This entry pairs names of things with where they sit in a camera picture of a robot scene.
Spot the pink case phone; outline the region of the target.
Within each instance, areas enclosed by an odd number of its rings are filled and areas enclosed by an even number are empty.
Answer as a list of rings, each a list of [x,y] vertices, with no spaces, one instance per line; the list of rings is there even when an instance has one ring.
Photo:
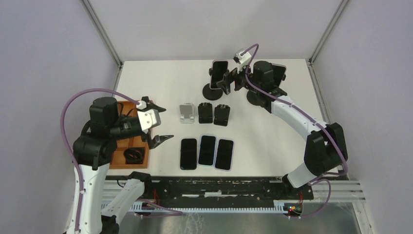
[[[217,83],[224,78],[224,74],[228,71],[227,60],[214,60],[208,74],[210,75],[209,87],[211,90],[219,89]]]

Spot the black round base stand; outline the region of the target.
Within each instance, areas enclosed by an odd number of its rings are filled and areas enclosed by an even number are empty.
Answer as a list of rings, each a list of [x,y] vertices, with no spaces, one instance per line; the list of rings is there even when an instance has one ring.
[[[202,94],[204,98],[206,98],[207,100],[211,100],[211,101],[220,99],[223,95],[222,90],[220,88],[216,90],[211,90],[209,87],[209,83],[203,87]]]

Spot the white folding phone stand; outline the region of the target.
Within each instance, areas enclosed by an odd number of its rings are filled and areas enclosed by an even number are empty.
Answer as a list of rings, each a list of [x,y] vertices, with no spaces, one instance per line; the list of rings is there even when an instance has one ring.
[[[179,105],[179,110],[182,124],[193,124],[195,122],[195,106],[192,103]]]

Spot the black folding phone stand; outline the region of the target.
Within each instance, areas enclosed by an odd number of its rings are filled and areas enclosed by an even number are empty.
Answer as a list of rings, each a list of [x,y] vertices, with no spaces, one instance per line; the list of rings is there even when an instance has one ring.
[[[213,122],[212,104],[203,102],[198,105],[198,122],[200,124],[210,124]]]

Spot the black phone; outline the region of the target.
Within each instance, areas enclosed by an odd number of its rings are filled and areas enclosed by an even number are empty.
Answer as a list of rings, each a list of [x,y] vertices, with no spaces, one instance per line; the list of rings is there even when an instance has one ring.
[[[195,170],[197,168],[197,139],[184,138],[180,147],[180,169]]]

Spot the clear case phone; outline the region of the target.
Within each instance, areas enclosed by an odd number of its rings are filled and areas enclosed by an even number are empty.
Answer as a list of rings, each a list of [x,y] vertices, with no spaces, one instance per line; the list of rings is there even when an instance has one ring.
[[[285,65],[281,65],[281,64],[271,64],[272,65],[272,69],[273,69],[273,78],[275,81],[275,85],[277,87],[280,86],[281,82],[284,81],[286,79],[286,70],[287,67]]]

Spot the light blue case phone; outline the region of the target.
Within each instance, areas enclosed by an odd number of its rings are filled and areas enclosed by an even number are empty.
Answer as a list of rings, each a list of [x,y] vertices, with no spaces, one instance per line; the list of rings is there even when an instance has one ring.
[[[200,148],[198,153],[198,164],[202,166],[213,166],[215,162],[215,150],[216,150],[215,136],[201,136]]]

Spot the lilac case phone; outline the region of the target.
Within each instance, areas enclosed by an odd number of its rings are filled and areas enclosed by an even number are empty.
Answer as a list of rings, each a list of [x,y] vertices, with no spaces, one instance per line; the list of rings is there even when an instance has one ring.
[[[233,150],[234,142],[232,140],[220,139],[218,142],[214,167],[219,170],[230,171]]]

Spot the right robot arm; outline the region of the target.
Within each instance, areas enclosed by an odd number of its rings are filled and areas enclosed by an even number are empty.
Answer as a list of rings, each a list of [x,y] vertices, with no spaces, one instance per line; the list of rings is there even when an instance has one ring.
[[[310,116],[280,88],[286,78],[286,66],[260,60],[253,66],[245,64],[229,70],[227,61],[215,61],[208,73],[212,88],[221,89],[226,95],[232,84],[236,91],[247,89],[251,104],[282,119],[306,141],[303,163],[282,179],[284,197],[294,199],[303,185],[334,175],[331,170],[337,166],[342,166],[346,174],[348,154],[342,126]]]

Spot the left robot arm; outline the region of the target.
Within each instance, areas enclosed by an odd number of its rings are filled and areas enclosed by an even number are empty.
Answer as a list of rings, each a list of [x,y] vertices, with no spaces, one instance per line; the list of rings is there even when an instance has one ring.
[[[161,124],[165,108],[143,97],[136,104],[137,116],[122,115],[114,97],[101,97],[89,108],[90,119],[80,136],[69,147],[75,166],[75,197],[67,233],[116,234],[132,204],[152,195],[151,176],[132,172],[126,184],[108,206],[102,208],[106,176],[119,140],[141,137],[154,149],[169,135],[151,137],[152,128]]]

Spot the orange wooden organizer tray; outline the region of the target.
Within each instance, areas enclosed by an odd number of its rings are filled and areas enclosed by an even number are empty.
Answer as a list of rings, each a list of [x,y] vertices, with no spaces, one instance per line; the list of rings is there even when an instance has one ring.
[[[149,147],[141,136],[118,140],[110,162],[110,169],[146,169],[149,164]]]

